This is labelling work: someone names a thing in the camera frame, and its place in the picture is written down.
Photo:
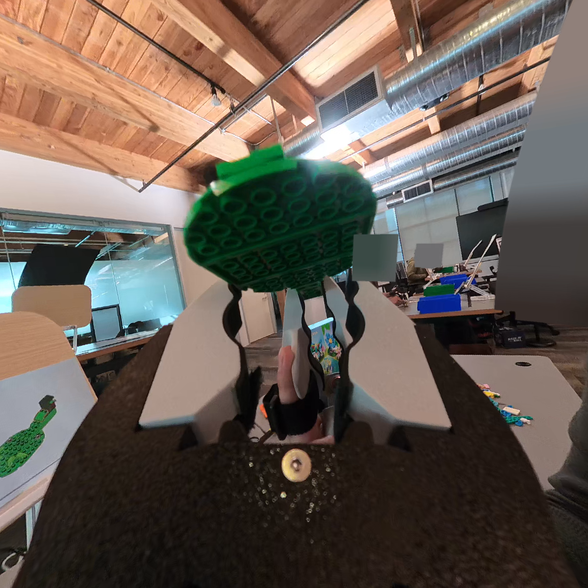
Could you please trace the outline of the large duct vent grille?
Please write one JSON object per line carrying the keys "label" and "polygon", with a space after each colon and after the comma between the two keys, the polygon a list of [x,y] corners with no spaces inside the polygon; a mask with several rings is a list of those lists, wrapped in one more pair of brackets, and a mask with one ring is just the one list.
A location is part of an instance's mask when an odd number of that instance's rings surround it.
{"label": "large duct vent grille", "polygon": [[371,67],[340,90],[316,103],[320,134],[360,117],[381,104],[387,106],[383,92],[384,82],[378,65]]}

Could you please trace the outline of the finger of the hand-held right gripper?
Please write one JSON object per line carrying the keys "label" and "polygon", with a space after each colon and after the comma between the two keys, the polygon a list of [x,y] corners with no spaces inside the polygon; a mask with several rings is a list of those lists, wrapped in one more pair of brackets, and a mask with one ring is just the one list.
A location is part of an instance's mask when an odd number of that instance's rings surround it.
{"label": "finger of the hand-held right gripper", "polygon": [[345,294],[331,277],[327,276],[324,278],[323,290],[325,309],[327,315],[333,318],[332,331],[341,347],[341,355],[338,362],[339,367],[342,368],[346,359],[346,351],[350,345],[350,334],[346,327],[349,304],[346,301]]}
{"label": "finger of the hand-held right gripper", "polygon": [[322,393],[322,367],[311,352],[311,331],[305,320],[305,302],[295,289],[285,296],[282,347],[290,346],[294,354],[293,385],[299,399],[303,399],[309,385],[315,384]]}

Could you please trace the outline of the colourful toy box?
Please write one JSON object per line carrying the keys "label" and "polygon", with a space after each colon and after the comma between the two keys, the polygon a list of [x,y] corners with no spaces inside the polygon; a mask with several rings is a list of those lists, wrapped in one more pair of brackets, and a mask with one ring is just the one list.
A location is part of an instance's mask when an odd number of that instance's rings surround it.
{"label": "colourful toy box", "polygon": [[311,330],[311,352],[320,363],[325,375],[339,373],[342,347],[334,335],[334,320],[328,318],[309,325]]}

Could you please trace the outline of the black cloth panel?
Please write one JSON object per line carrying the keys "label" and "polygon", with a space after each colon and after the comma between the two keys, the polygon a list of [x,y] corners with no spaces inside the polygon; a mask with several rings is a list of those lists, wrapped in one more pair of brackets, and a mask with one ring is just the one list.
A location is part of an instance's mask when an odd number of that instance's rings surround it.
{"label": "black cloth panel", "polygon": [[37,244],[18,287],[84,285],[100,250],[91,247]]}

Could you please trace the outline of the wooden backed chair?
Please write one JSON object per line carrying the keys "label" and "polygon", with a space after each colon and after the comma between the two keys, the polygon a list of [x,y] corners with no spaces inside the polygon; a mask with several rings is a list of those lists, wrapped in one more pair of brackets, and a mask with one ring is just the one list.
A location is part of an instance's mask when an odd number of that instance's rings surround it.
{"label": "wooden backed chair", "polygon": [[72,347],[77,353],[77,335],[92,320],[92,292],[86,285],[21,286],[12,293],[12,312],[42,315],[63,331],[73,330]]}

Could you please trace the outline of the pile of multicoloured bricks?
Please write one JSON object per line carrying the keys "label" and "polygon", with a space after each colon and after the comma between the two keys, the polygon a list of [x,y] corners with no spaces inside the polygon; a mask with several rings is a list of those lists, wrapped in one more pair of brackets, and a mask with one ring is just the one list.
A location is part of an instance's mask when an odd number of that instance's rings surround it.
{"label": "pile of multicoloured bricks", "polygon": [[477,384],[478,388],[482,391],[482,393],[489,399],[491,404],[498,410],[501,414],[503,420],[511,426],[515,427],[524,427],[528,424],[533,423],[533,417],[530,415],[524,415],[519,409],[513,407],[512,405],[508,405],[501,401],[502,396],[495,392],[489,385],[487,384]]}

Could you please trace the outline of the green brick model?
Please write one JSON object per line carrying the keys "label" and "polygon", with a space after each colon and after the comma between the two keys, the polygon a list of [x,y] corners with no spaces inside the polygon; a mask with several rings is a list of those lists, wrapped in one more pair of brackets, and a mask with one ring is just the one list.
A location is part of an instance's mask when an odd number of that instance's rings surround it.
{"label": "green brick model", "polygon": [[183,239],[195,263],[241,290],[319,297],[325,277],[352,266],[354,236],[373,226],[371,184],[345,164],[273,145],[217,164],[211,177]]}

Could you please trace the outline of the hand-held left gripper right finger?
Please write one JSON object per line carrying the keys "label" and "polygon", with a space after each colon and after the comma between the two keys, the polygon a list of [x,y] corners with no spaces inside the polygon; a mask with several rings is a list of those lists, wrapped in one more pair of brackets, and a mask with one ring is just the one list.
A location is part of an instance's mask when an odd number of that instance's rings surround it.
{"label": "hand-held left gripper right finger", "polygon": [[370,282],[333,284],[335,335],[343,351],[334,400],[334,436],[351,422],[373,437],[400,426],[447,431],[451,422],[414,323]]}

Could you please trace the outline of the silver air duct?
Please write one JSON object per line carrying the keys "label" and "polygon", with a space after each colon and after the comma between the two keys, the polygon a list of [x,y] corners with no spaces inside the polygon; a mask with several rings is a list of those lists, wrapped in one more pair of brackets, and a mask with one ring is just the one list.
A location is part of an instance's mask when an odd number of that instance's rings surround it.
{"label": "silver air duct", "polygon": [[527,122],[538,91],[510,102],[392,153],[365,166],[360,172],[372,183],[391,178],[459,148],[481,142]]}
{"label": "silver air duct", "polygon": [[557,36],[571,1],[511,1],[439,42],[385,81],[398,118]]}

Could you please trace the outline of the instruction booklet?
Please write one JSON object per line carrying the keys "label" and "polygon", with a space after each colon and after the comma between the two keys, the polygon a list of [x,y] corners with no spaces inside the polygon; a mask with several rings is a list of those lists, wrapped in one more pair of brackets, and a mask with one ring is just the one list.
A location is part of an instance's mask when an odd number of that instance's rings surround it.
{"label": "instruction booklet", "polygon": [[1,381],[1,507],[53,473],[95,402],[77,359]]}

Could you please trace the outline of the person's right hand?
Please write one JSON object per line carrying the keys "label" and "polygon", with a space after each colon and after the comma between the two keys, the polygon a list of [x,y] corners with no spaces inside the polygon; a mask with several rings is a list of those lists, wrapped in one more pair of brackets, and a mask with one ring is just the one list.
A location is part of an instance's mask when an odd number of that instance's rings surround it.
{"label": "person's right hand", "polygon": [[290,405],[299,400],[292,375],[294,360],[295,353],[291,346],[280,349],[277,358],[277,387],[282,405]]}

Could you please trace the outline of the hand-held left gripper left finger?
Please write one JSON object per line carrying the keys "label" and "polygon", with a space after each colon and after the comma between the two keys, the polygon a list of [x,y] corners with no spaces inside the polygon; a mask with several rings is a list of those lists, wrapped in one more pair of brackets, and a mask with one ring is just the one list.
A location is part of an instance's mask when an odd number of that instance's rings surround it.
{"label": "hand-held left gripper left finger", "polygon": [[211,285],[175,320],[139,425],[189,425],[219,432],[237,420],[254,427],[259,371],[250,373],[239,330],[242,292],[224,281]]}

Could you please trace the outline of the large black monitor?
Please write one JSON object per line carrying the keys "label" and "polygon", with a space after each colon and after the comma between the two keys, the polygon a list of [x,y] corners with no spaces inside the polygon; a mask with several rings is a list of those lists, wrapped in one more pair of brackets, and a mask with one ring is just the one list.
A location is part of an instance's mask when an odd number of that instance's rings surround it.
{"label": "large black monitor", "polygon": [[496,234],[498,238],[503,235],[508,203],[509,199],[504,198],[496,202],[480,205],[475,212],[456,217],[463,260],[466,260],[478,241],[481,240],[482,245],[476,248],[472,259],[481,256],[492,235]]}

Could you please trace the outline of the small black monitor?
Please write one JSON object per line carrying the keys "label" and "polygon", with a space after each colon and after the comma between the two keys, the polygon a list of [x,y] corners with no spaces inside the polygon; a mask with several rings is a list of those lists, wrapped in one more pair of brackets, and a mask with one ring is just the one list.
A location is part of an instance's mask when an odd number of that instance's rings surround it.
{"label": "small black monitor", "polygon": [[94,343],[122,337],[123,323],[120,305],[93,308],[90,327]]}

